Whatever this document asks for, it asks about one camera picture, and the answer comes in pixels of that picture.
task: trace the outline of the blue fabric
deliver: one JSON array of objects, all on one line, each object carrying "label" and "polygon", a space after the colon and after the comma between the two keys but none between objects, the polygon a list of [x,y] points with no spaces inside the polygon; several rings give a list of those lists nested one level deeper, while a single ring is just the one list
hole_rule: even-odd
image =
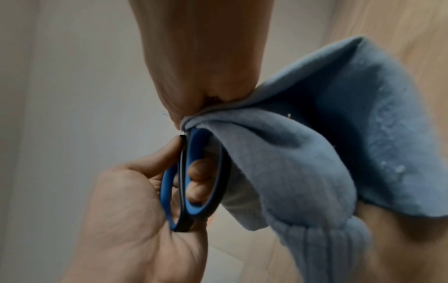
[{"label": "blue fabric", "polygon": [[358,199],[399,213],[448,214],[448,172],[405,70],[356,37],[299,60],[247,99],[204,109],[235,168],[224,206],[271,226],[305,282],[346,282],[370,242]]}]

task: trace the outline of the wooden surface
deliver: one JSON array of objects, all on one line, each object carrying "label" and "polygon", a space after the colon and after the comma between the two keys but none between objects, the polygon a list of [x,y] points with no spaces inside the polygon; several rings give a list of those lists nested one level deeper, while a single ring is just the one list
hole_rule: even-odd
[{"label": "wooden surface", "polygon": [[[339,0],[327,43],[361,34],[398,57],[413,75],[448,156],[448,0]],[[355,282],[448,282],[447,220],[410,219],[362,203],[357,214],[375,244]],[[291,256],[267,230],[252,241],[240,282],[301,280]]]}]

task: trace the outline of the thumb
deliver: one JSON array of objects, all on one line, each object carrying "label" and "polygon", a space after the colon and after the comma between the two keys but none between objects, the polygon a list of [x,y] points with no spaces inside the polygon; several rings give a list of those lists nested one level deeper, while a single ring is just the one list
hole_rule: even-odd
[{"label": "thumb", "polygon": [[178,161],[181,150],[182,139],[177,136],[156,153],[130,161],[124,164],[124,167],[142,173],[147,178],[152,178],[175,164]]}]

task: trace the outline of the scissor handle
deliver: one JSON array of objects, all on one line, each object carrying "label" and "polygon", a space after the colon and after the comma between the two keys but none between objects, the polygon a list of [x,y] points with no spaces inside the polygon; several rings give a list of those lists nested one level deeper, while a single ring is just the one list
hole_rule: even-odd
[{"label": "scissor handle", "polygon": [[[166,218],[170,228],[173,231],[186,232],[193,225],[194,220],[205,220],[210,217],[223,199],[225,189],[229,180],[231,159],[226,149],[219,144],[219,163],[218,172],[213,190],[208,200],[203,204],[191,203],[186,198],[186,188],[191,182],[186,174],[189,166],[198,159],[204,158],[204,148],[207,146],[211,137],[211,132],[207,129],[194,128],[189,135],[188,146],[186,147],[186,137],[182,137],[183,146],[179,162],[165,171],[160,189],[160,201],[165,210]],[[171,213],[171,194],[173,179],[179,172],[179,197],[180,197],[180,216],[177,223],[174,222]]]},{"label": "scissor handle", "polygon": [[[204,158],[204,148],[207,146],[212,133],[207,129],[193,128],[190,133],[188,148],[187,148],[187,164],[185,168],[198,160]],[[185,199],[185,206],[188,214],[193,219],[205,220],[209,218],[221,203],[227,183],[229,181],[231,169],[231,159],[224,146],[219,143],[219,163],[218,172],[213,186],[213,190],[208,200],[203,204],[191,203]],[[185,174],[185,187],[191,182],[188,174]]]},{"label": "scissor handle", "polygon": [[[187,137],[184,135],[180,136],[182,139],[182,151],[179,158],[179,162],[174,164],[165,171],[162,178],[162,183],[160,187],[160,203],[162,204],[163,210],[165,210],[166,218],[169,222],[169,227],[172,231],[176,232],[188,232],[193,226],[194,220],[188,215],[187,209],[185,208],[185,162],[186,162],[186,143]],[[176,174],[179,172],[179,203],[180,203],[180,214],[177,222],[174,222],[173,215],[171,213],[171,195],[173,189],[173,181]]]}]

